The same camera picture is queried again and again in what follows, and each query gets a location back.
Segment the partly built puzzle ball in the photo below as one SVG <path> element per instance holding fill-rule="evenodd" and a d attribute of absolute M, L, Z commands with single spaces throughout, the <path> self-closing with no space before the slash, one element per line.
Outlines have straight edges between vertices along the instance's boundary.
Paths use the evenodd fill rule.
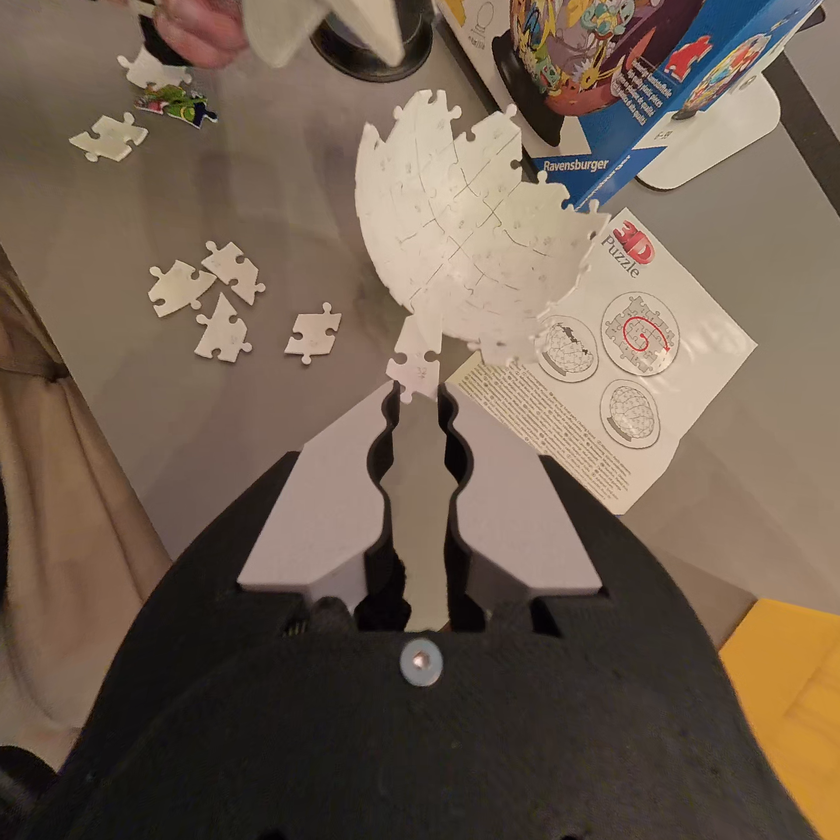
<path fill-rule="evenodd" d="M 522 175 L 517 108 L 493 112 L 471 135 L 443 90 L 415 92 L 383 139 L 366 123 L 354 200 L 377 276 L 392 298 L 487 364 L 537 360 L 543 321 L 575 290 L 610 216 L 577 210 L 561 183 Z"/>

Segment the white instruction leaflet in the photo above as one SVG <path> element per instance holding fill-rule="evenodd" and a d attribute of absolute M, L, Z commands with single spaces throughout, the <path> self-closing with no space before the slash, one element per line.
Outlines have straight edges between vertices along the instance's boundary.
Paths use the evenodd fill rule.
<path fill-rule="evenodd" d="M 755 342 L 628 208 L 589 259 L 543 320 L 534 363 L 490 366 L 475 353 L 447 383 L 623 515 Z"/>

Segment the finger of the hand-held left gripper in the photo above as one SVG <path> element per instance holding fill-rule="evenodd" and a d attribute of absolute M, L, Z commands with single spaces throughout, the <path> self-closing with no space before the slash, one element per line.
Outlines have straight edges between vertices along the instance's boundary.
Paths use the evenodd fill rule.
<path fill-rule="evenodd" d="M 244 1 L 248 45 L 268 67 L 282 68 L 329 12 L 321 1 Z"/>
<path fill-rule="evenodd" d="M 351 46 L 367 49 L 389 67 L 405 57 L 394 1 L 326 1 L 329 26 Z"/>

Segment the yellow box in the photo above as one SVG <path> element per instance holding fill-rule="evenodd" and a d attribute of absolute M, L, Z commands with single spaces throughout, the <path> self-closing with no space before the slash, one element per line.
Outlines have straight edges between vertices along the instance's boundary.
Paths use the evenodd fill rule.
<path fill-rule="evenodd" d="M 821 838 L 839 838 L 839 617 L 756 601 L 719 652 L 771 767 Z"/>

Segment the black ball stand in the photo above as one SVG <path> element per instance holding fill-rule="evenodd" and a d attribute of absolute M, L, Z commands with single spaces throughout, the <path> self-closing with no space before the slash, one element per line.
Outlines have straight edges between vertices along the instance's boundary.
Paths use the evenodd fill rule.
<path fill-rule="evenodd" d="M 321 58 L 346 76 L 377 83 L 400 81 L 417 72 L 430 54 L 434 40 L 434 4 L 397 1 L 395 9 L 405 52 L 396 66 L 384 63 L 335 13 L 325 17 L 310 41 Z"/>

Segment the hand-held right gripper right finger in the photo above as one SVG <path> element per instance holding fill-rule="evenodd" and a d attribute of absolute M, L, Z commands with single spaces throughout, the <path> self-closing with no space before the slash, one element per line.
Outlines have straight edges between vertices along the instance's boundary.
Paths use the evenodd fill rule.
<path fill-rule="evenodd" d="M 456 482 L 444 539 L 450 629 L 479 632 L 509 603 L 599 592 L 538 452 L 456 385 L 438 387 L 437 419 Z"/>

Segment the colourful puzzle piece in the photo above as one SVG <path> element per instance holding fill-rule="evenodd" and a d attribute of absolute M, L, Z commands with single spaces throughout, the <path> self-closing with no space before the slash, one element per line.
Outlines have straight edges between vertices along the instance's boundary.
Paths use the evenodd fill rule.
<path fill-rule="evenodd" d="M 196 129 L 201 129 L 205 122 L 218 122 L 218 115 L 208 107 L 206 96 L 195 89 L 180 86 L 148 86 L 134 100 L 133 106 L 140 111 L 180 120 Z"/>

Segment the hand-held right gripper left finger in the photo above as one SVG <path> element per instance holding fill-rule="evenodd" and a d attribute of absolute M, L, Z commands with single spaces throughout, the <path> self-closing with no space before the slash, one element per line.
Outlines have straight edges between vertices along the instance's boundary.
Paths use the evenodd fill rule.
<path fill-rule="evenodd" d="M 382 478 L 393 464 L 400 386 L 382 385 L 310 439 L 238 576 L 251 592 L 340 599 L 361 629 L 402 631 L 411 615 Z"/>

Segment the beige trousers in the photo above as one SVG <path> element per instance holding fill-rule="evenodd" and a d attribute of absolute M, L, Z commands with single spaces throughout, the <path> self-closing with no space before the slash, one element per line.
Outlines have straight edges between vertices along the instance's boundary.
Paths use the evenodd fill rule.
<path fill-rule="evenodd" d="M 171 559 L 1 253 L 1 743 L 57 770 Z"/>

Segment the blue puzzle box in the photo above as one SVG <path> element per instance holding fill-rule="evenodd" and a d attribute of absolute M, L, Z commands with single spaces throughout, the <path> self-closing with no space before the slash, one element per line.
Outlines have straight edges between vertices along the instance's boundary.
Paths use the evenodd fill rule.
<path fill-rule="evenodd" d="M 581 207 L 605 202 L 767 60 L 820 2 L 436 2 L 522 148 Z"/>

